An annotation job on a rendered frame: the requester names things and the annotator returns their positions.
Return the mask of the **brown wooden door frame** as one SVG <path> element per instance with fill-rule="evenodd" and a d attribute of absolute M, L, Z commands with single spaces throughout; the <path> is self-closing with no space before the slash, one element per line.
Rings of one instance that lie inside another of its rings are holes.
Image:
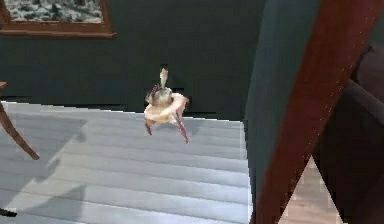
<path fill-rule="evenodd" d="M 266 0 L 247 101 L 250 224 L 277 224 L 384 0 Z"/>

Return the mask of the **dark brown sofa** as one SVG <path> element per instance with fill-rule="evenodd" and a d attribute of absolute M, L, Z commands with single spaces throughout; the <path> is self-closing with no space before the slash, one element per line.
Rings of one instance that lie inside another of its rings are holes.
<path fill-rule="evenodd" d="M 363 50 L 313 157 L 344 223 L 384 224 L 384 44 Z"/>

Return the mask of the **grey round vase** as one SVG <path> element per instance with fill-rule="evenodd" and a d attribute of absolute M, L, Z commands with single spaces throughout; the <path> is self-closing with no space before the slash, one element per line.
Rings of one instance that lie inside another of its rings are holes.
<path fill-rule="evenodd" d="M 172 90 L 166 86 L 168 70 L 162 68 L 159 77 L 160 83 L 156 84 L 145 98 L 145 100 L 152 106 L 169 105 L 171 100 Z"/>

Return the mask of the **brown framed wall picture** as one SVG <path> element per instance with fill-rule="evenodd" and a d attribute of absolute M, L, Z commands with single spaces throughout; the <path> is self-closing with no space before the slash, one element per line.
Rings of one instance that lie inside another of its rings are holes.
<path fill-rule="evenodd" d="M 107 0 L 0 0 L 0 34 L 112 39 Z"/>

